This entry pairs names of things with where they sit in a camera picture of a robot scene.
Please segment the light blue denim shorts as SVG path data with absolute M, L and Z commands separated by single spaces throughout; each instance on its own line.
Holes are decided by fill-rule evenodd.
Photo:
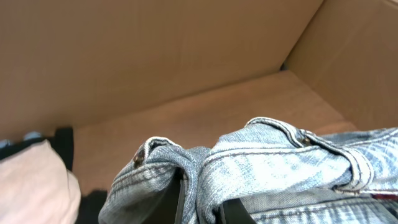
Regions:
M 114 178 L 100 223 L 142 223 L 174 177 L 182 223 L 239 198 L 256 223 L 396 223 L 397 129 L 318 136 L 258 117 L 211 148 L 152 137 Z

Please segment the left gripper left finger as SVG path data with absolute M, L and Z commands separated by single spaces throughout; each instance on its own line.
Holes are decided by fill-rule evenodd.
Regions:
M 181 224 L 182 223 L 182 179 L 174 177 L 155 209 L 142 224 Z

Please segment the black garment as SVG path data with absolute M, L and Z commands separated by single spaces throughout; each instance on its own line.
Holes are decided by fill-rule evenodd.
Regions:
M 13 143 L 11 140 L 1 140 L 1 160 L 11 157 L 30 145 L 48 140 L 55 152 L 60 156 L 68 171 L 73 169 L 74 158 L 74 137 L 73 128 L 64 127 L 55 130 L 53 136 L 43 136 L 33 131 L 27 133 L 23 140 Z M 98 215 L 107 197 L 107 191 L 96 189 L 88 195 L 81 197 L 77 224 L 98 224 Z

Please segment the light blue garment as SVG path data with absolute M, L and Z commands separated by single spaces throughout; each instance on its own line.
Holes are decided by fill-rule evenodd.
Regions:
M 16 138 L 12 138 L 12 139 L 2 139 L 0 141 L 0 148 L 5 148 L 7 146 L 11 146 L 17 142 L 21 142 L 21 141 L 28 141 L 28 140 L 32 140 L 32 139 L 36 139 L 36 138 L 41 138 L 43 135 L 40 132 L 37 131 L 32 131 L 29 132 L 25 135 L 23 135 L 23 137 L 16 137 Z

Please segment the beige folded shorts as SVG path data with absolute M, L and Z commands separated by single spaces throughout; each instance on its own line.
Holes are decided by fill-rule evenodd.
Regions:
M 80 201 L 77 178 L 48 141 L 1 161 L 1 223 L 75 223 Z

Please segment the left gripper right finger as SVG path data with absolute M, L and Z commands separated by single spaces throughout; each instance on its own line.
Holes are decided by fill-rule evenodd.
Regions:
M 223 202 L 217 212 L 217 224 L 256 224 L 239 198 Z

